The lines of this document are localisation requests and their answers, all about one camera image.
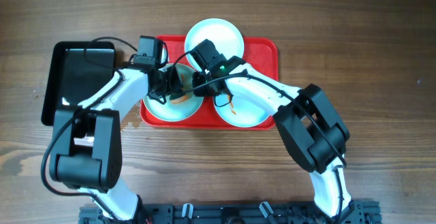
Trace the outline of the green orange sponge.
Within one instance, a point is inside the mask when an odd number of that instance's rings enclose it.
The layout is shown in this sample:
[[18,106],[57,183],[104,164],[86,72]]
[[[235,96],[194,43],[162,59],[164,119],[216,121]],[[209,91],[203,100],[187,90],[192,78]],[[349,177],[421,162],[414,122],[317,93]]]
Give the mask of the green orange sponge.
[[172,103],[172,104],[183,103],[184,101],[187,101],[188,99],[189,99],[189,96],[186,93],[173,93],[170,95],[170,103]]

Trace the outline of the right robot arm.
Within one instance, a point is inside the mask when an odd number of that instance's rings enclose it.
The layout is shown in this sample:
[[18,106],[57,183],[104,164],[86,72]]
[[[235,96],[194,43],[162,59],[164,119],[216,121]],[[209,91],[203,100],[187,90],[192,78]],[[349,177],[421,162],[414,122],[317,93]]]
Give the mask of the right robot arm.
[[339,223],[351,202],[343,175],[349,130],[325,92],[315,84],[301,89],[280,83],[240,57],[227,59],[208,39],[188,53],[200,67],[195,91],[227,93],[272,116],[287,152],[310,174],[315,205]]

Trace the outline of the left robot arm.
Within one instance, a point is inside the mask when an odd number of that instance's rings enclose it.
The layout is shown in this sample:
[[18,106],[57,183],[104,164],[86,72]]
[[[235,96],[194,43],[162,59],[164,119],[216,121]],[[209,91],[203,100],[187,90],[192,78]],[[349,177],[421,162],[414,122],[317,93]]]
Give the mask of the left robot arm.
[[53,135],[40,168],[43,185],[55,195],[91,198],[109,223],[150,223],[142,199],[121,178],[123,163],[121,121],[137,101],[179,91],[167,44],[140,36],[126,66],[101,63],[88,55],[100,39],[86,43],[82,55],[87,73],[93,67],[110,72],[111,79],[74,105],[59,106],[53,115]]

